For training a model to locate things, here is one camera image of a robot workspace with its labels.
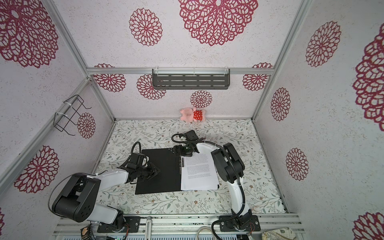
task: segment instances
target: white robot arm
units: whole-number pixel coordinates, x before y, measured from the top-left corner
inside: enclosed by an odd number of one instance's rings
[[[186,137],[187,141],[176,141],[173,139],[175,135]],[[228,184],[232,200],[232,216],[228,219],[221,219],[220,222],[231,221],[237,230],[245,229],[252,218],[252,212],[245,202],[244,191],[241,187],[245,167],[232,144],[220,146],[204,141],[204,139],[198,139],[193,130],[175,135],[172,136],[174,142],[186,144],[174,147],[177,155],[191,156],[192,152],[200,152],[213,159],[219,176]],[[139,144],[139,153],[133,153],[136,144]],[[141,154],[140,143],[136,142],[132,147],[131,156],[117,170],[108,170],[99,175],[78,173],[71,176],[54,201],[52,211],[56,215],[76,222],[95,221],[106,225],[114,232],[123,231],[125,224],[123,212],[96,203],[98,192],[117,184],[132,182],[137,177],[148,180],[156,176],[158,172],[160,170],[150,163],[145,155]]]

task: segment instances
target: paper sheet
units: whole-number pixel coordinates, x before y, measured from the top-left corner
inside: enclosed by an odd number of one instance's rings
[[[218,179],[211,155],[194,152],[182,157],[181,190],[216,190]]]

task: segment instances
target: mounting plate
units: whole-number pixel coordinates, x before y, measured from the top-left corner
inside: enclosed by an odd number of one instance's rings
[[[228,89],[230,70],[227,74],[157,74],[152,69],[154,89]]]
[[[226,216],[219,216],[219,220],[221,219],[226,219],[228,218],[229,216],[226,215]],[[251,223],[253,223],[253,225],[255,226],[255,229],[253,229],[253,226],[252,226],[252,231],[260,231],[261,228],[260,228],[260,223],[259,223],[259,219],[257,216],[253,215],[251,220],[250,220]],[[242,231],[242,232],[250,232],[251,231],[251,225],[248,224],[248,226],[246,227],[246,229],[240,229],[240,230],[237,230],[235,228],[235,224],[234,224],[234,221],[230,220],[230,221],[226,221],[224,222],[224,224],[222,224],[222,222],[220,223],[220,231],[222,232],[235,232],[235,231]]]
[[[141,217],[124,217],[125,222],[129,225],[129,231],[128,232],[137,232],[139,230],[140,225],[140,219]],[[108,224],[106,223],[100,223],[99,227],[97,228],[98,233],[114,233],[112,230],[108,229]],[[127,232],[127,227],[124,226],[124,228],[120,232]]]

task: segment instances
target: pink stuffed pig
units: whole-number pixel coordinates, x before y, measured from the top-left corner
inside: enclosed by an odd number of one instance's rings
[[[197,110],[195,107],[192,108],[184,108],[180,110],[181,117],[180,120],[185,122],[197,122],[197,121],[205,121],[205,110]]]

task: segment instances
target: floral tablecloth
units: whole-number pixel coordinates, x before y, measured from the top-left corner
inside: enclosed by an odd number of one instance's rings
[[[170,137],[193,129],[209,141],[234,145],[245,164],[243,188],[253,213],[284,213],[284,206],[267,166],[251,120],[121,120],[109,140],[98,172],[115,169],[129,156],[132,144],[142,149],[167,148]],[[180,191],[135,195],[136,185],[120,184],[99,192],[97,202],[121,209],[126,214],[226,214],[231,201],[227,184],[210,191]]]

